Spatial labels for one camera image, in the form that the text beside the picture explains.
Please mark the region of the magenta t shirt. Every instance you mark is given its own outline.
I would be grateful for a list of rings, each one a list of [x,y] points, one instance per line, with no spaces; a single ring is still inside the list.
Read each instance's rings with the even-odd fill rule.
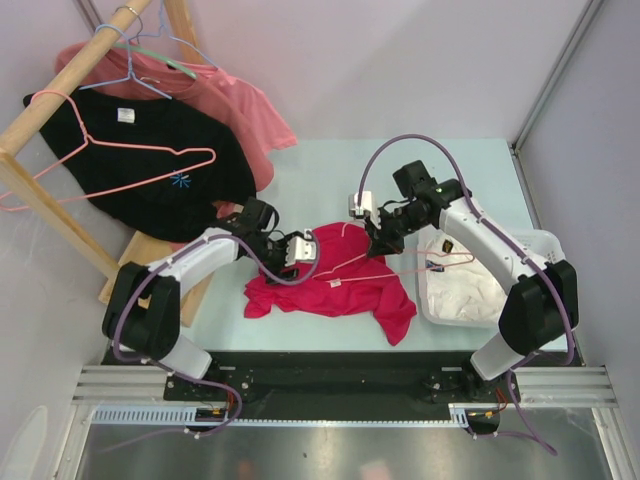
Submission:
[[[340,270],[335,276],[350,278],[373,276],[393,271],[382,256],[369,258],[369,238],[354,224],[336,222],[318,227],[314,234],[320,242],[320,261],[314,275],[365,254]],[[417,314],[399,277],[360,282],[332,282],[314,278],[296,286],[273,284],[261,274],[245,286],[248,303],[244,316],[257,319],[276,307],[283,312],[301,311],[325,317],[370,313],[381,327],[388,343],[400,343]]]

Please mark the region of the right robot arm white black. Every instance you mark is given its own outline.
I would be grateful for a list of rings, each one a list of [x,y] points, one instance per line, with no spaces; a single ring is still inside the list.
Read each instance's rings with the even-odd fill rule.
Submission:
[[[393,178],[406,202],[392,212],[378,206],[365,189],[350,199],[351,215],[365,222],[369,255],[399,254],[405,237],[431,226],[460,241],[506,294],[497,333],[471,355],[471,370],[461,376],[469,399],[486,400],[497,389],[497,377],[559,337],[566,338],[567,352],[574,353],[577,273],[567,260],[552,262],[524,247],[492,222],[461,179],[439,182],[420,161],[401,167]]]

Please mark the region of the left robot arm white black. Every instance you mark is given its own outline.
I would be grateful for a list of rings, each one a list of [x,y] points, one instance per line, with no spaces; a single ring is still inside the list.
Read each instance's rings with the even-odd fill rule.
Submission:
[[[185,376],[187,389],[197,398],[214,397],[221,376],[210,368],[212,356],[181,332],[182,300],[203,279],[243,257],[253,259],[277,284],[303,283],[306,278],[298,276],[295,265],[317,267],[317,239],[309,229],[273,238],[269,226],[278,222],[274,207],[251,198],[173,254],[146,265],[122,266],[102,324],[116,359],[155,362]]]

